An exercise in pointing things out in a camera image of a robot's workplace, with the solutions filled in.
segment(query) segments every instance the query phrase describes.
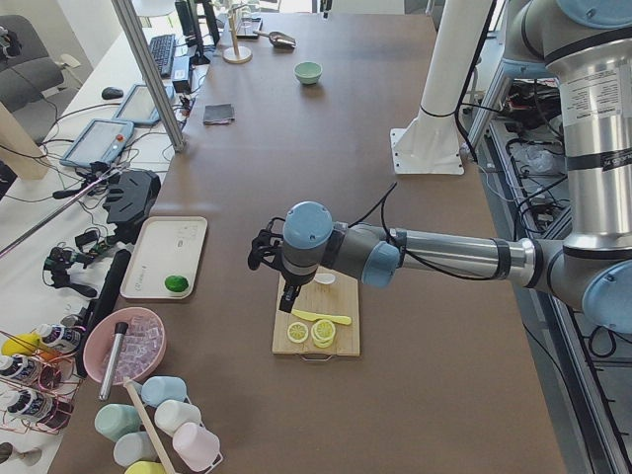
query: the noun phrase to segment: blue tablet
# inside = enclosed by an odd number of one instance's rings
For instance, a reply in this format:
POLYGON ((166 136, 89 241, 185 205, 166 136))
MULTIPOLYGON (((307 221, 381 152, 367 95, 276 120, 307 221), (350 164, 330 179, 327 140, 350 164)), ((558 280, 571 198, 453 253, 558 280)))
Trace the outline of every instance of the blue tablet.
POLYGON ((133 133, 132 121, 95 118, 83 129, 59 163, 78 168, 90 168, 90 164, 96 161, 110 164, 122 153, 133 133))
MULTIPOLYGON (((175 91, 173 86, 165 86, 169 100, 173 100, 175 91)), ((151 126, 160 120, 158 110, 144 84, 134 84, 127 93, 115 113, 115 119, 133 121, 136 126, 151 126)))

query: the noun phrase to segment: blue cup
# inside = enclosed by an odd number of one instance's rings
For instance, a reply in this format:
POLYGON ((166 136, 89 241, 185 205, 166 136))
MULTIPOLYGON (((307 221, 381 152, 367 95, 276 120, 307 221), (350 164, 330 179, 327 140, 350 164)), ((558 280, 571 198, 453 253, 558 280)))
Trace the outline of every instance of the blue cup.
POLYGON ((151 377, 143 383, 140 396, 143 402, 154 408, 167 400, 184 402, 187 398, 187 384, 180 377, 151 377))
POLYGON ((123 436, 140 429, 140 417, 130 405, 111 403, 97 413, 95 429, 107 439, 117 442, 123 436))

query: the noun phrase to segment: computer mouse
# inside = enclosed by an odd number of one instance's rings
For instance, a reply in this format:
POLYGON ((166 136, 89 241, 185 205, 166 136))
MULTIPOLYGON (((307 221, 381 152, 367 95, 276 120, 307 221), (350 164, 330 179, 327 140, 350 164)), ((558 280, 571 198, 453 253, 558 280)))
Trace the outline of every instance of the computer mouse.
POLYGON ((101 91, 101 97, 106 101, 119 99, 122 97, 122 90, 117 89, 116 87, 106 87, 103 91, 101 91))

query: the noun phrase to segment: green bowl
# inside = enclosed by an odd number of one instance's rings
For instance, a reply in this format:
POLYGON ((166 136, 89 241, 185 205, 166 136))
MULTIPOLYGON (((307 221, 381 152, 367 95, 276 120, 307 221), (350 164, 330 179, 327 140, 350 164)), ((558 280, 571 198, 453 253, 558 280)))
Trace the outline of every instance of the green bowl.
POLYGON ((294 67, 296 79, 305 86, 316 84, 322 73, 323 66, 317 62, 301 62, 294 67))

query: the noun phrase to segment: white tray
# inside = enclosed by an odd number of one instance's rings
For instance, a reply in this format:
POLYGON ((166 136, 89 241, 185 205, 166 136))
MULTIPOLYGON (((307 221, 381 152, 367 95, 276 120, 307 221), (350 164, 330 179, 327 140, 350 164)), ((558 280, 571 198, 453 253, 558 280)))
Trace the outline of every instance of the white tray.
POLYGON ((197 216, 149 217, 140 229, 138 241, 120 286, 127 299, 183 299, 196 282, 199 255, 208 223, 197 216), (165 287, 169 275, 185 277, 189 287, 180 293, 165 287))

